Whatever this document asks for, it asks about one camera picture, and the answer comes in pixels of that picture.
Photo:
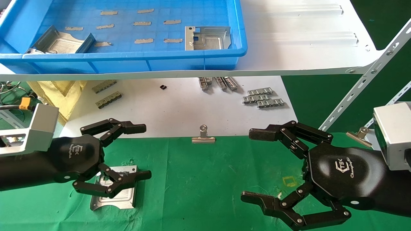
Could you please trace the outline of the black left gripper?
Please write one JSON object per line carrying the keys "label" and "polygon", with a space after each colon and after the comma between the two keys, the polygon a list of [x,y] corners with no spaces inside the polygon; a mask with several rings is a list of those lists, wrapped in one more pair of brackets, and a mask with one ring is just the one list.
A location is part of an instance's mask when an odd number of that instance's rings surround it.
{"label": "black left gripper", "polygon": [[[122,190],[134,188],[138,181],[150,179],[152,173],[147,170],[120,175],[102,163],[102,146],[109,146],[122,134],[146,131],[145,124],[109,118],[81,127],[81,137],[53,139],[47,151],[1,157],[0,189],[7,191],[76,180],[73,187],[78,193],[113,198]],[[94,137],[99,133],[103,133],[99,139]],[[109,177],[110,186],[83,180],[93,177],[98,169]]]}

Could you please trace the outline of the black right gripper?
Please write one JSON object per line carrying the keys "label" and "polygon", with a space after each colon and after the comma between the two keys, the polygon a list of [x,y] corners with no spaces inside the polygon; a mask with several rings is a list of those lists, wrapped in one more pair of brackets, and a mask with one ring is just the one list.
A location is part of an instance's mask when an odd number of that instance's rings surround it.
{"label": "black right gripper", "polygon": [[[283,200],[249,191],[241,193],[242,202],[258,205],[265,216],[282,220],[293,231],[341,225],[351,218],[343,206],[411,215],[410,172],[390,170],[380,151],[332,146],[333,135],[295,120],[270,124],[266,129],[252,128],[249,138],[279,141],[297,158],[306,159],[307,182]],[[309,150],[301,139],[318,146]],[[308,215],[295,212],[294,206],[310,193],[331,211]]]}

